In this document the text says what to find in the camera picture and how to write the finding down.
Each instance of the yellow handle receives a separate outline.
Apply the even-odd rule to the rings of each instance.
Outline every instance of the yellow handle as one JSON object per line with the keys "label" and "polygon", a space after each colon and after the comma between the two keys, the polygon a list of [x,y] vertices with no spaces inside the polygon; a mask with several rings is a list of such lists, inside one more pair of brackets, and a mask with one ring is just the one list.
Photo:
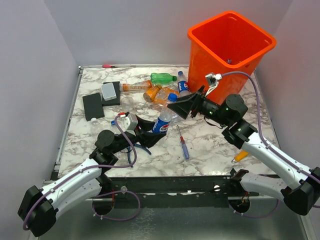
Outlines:
{"label": "yellow handle", "polygon": [[234,157],[234,160],[236,162],[240,162],[242,159],[244,159],[246,156],[248,156],[249,153],[246,151],[241,151],[237,156]]}

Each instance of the green bottle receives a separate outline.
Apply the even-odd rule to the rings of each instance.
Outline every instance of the green bottle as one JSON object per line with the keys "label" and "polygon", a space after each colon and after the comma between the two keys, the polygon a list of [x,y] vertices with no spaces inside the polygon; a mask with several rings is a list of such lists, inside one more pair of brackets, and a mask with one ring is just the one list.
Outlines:
{"label": "green bottle", "polygon": [[172,81],[177,81],[177,77],[169,73],[151,73],[150,78],[153,84],[169,84]]}

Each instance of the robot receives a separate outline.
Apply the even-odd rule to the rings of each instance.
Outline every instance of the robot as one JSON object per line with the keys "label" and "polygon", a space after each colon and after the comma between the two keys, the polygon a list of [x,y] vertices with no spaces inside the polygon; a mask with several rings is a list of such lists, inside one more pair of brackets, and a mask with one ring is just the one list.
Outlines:
{"label": "robot", "polygon": [[[204,92],[205,87],[202,86],[197,92],[178,98],[177,102],[169,104],[168,108],[183,119],[186,119],[188,115],[194,118],[197,114],[201,114],[205,120],[216,122],[224,129],[222,135],[230,144],[255,156],[277,174],[278,177],[273,178],[256,175],[245,169],[238,172],[233,169],[230,177],[223,177],[225,192],[222,201],[225,204],[222,205],[224,207],[228,206],[228,197],[243,196],[244,193],[250,192],[273,197],[284,202],[293,212],[299,215],[307,215],[312,207],[318,208],[315,203],[320,197],[320,168],[310,169],[291,158],[263,137],[260,124],[258,131],[244,120],[243,116],[248,108],[240,95],[230,94],[221,105],[206,97],[218,86],[219,81],[229,74],[244,74],[254,84],[251,77],[243,72],[210,73],[206,76],[210,86],[207,92]],[[93,206],[95,215],[97,214],[101,219],[109,219],[104,216],[114,207],[114,202],[119,199],[123,203],[127,194],[132,194],[136,198],[134,200],[138,200],[138,208],[140,208],[139,199],[142,198],[141,195],[137,196],[129,191],[131,190],[130,187],[127,187],[129,184],[127,186],[126,184],[128,182],[132,184],[141,181],[141,179],[122,179],[125,183],[119,188],[119,184],[115,184],[117,180],[108,178],[106,172],[111,168],[131,167],[137,160],[135,143],[139,142],[144,148],[151,148],[166,133],[150,132],[155,124],[154,122],[143,120],[129,112],[120,113],[115,121],[117,122],[117,119],[121,117],[126,117],[129,126],[127,131],[120,130],[122,133],[120,135],[115,135],[109,130],[102,131],[94,144],[96,149],[80,166],[49,185],[40,189],[32,186],[26,191],[18,210],[18,215],[23,220],[24,230],[31,230],[35,237],[39,237],[46,233],[67,210],[88,198],[112,196],[111,204],[102,206],[96,204],[96,206]],[[128,147],[132,147],[135,156],[134,161],[125,166],[115,165],[118,158],[114,154]],[[163,194],[169,192],[169,188],[170,185],[167,188],[160,187],[155,190],[156,187],[153,187],[152,189],[157,194]],[[212,191],[208,191],[206,187],[199,187],[199,189],[207,193],[201,196],[202,199],[206,198],[206,201],[217,197],[215,189]],[[124,193],[125,195],[116,196],[117,193]],[[180,197],[180,203],[183,205],[183,199],[189,199],[190,196]],[[188,203],[186,203],[187,207],[190,207],[189,202],[191,201],[188,200]],[[175,207],[172,201],[168,201],[167,205],[168,207]],[[134,218],[138,213],[137,211],[134,216],[125,220]]]}

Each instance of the bin rim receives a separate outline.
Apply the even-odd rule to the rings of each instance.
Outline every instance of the bin rim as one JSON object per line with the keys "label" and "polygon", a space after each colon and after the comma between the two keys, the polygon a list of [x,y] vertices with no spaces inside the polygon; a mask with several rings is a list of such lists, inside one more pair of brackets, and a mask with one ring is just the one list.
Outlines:
{"label": "bin rim", "polygon": [[[219,57],[217,54],[215,54],[212,50],[210,50],[207,46],[205,46],[202,42],[200,42],[193,34],[193,30],[199,28],[202,25],[205,25],[209,22],[211,22],[212,20],[218,19],[224,15],[227,14],[233,14],[236,15],[237,17],[245,20],[248,24],[252,25],[254,28],[256,28],[258,31],[260,31],[261,33],[263,33],[264,35],[266,35],[268,38],[271,39],[271,43],[266,46],[265,48],[261,49],[260,51],[256,52],[255,54],[253,54],[252,56],[248,57],[246,60],[243,60],[242,62],[239,62],[237,64],[229,64],[226,61],[224,61],[221,57]],[[215,57],[221,64],[223,64],[225,67],[230,68],[230,69],[238,69],[240,67],[243,67],[247,64],[249,64],[251,61],[253,61],[254,59],[263,56],[264,54],[266,54],[267,52],[269,52],[270,50],[272,50],[276,44],[277,44],[277,40],[274,36],[272,36],[270,33],[266,32],[264,29],[262,29],[261,27],[259,27],[258,25],[256,25],[254,22],[250,21],[249,19],[247,19],[246,17],[242,16],[241,14],[237,13],[236,11],[225,11],[222,12],[216,16],[213,16],[205,21],[202,21],[194,26],[192,26],[191,28],[189,28],[188,30],[188,38],[194,42],[195,44],[197,44],[200,48],[204,49],[206,52],[208,52],[210,55],[212,55],[213,57]]]}

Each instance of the black square object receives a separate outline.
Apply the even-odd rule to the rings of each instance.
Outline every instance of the black square object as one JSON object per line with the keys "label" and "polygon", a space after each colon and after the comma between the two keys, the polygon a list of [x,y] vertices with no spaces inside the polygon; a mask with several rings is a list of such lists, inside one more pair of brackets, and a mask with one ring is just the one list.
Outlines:
{"label": "black square object", "polygon": [[92,118],[103,118],[104,108],[102,107],[101,95],[100,93],[94,93],[82,97],[84,115],[87,121],[90,121]]}
{"label": "black square object", "polygon": [[102,98],[102,106],[115,106],[115,105],[120,105],[120,82],[119,81],[107,81],[104,82],[103,84],[108,84],[112,83],[114,86],[114,91],[116,98],[105,101],[104,98]]}

